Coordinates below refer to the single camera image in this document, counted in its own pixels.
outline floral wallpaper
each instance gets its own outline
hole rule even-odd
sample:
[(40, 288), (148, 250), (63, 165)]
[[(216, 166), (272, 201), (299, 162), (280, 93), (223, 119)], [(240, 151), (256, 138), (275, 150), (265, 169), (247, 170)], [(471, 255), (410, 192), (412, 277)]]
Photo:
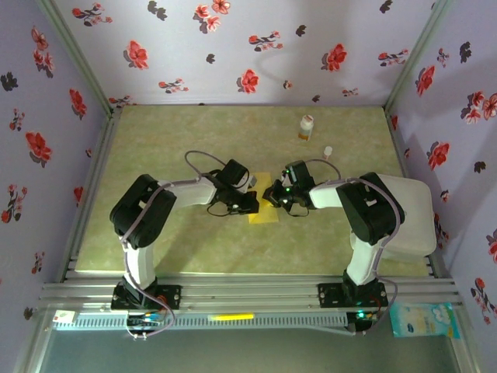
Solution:
[(434, 0), (54, 2), (111, 105), (383, 105)]
[(452, 4), (389, 110), (410, 176), (432, 191), (438, 247), (487, 371), (497, 366), (496, 11), (493, 0)]
[(41, 285), (57, 281), (105, 114), (34, 1), (2, 4), (0, 34), (0, 361), (14, 371)]

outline wet wipes package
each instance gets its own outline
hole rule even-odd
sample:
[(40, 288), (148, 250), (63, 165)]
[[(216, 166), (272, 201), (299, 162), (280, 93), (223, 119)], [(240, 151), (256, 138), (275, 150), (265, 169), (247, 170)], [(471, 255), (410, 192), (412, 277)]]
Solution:
[(449, 336), (459, 338), (450, 303), (439, 305), (394, 303), (390, 310), (394, 336)]

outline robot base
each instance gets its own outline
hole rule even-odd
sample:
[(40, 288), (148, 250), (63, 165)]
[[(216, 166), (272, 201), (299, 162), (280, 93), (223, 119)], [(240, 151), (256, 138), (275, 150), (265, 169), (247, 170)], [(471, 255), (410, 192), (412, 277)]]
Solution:
[(318, 284), (319, 305), (322, 309), (348, 307), (387, 307), (385, 286), (378, 280), (357, 286), (345, 271), (343, 282)]
[[(158, 285), (156, 278), (155, 281), (145, 289), (145, 291), (148, 294), (165, 301), (171, 309), (179, 309), (179, 303), (181, 301), (181, 286)], [(110, 309), (112, 310), (159, 311), (161, 308), (162, 307), (159, 304), (151, 301), (139, 293), (124, 278), (114, 288), (112, 302), (110, 304)]]

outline metal extrusion bar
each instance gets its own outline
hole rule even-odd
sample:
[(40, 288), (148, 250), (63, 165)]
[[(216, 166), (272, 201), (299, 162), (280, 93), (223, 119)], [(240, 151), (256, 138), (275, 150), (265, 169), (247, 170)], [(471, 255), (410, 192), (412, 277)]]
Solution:
[[(416, 303), (450, 302), (459, 305), (461, 297), (450, 278), (392, 277), (398, 283), (398, 301)], [(39, 307), (57, 305), (90, 312), (109, 311), (113, 288), (119, 278), (72, 279), (63, 284), (46, 284)], [(197, 276), (179, 275), (160, 279), (160, 284), (182, 286), (177, 313), (211, 314), (230, 312), (355, 312), (370, 308), (321, 309), (317, 284), (340, 282), (326, 276)], [(388, 297), (394, 288), (386, 284)]]

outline bottle cap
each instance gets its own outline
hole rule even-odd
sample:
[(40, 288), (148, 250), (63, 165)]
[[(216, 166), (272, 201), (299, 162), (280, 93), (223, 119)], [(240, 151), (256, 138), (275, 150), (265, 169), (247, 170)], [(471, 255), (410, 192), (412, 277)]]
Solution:
[(302, 121), (305, 123), (311, 123), (314, 121), (314, 118), (312, 117), (312, 115), (304, 115), (302, 117)]

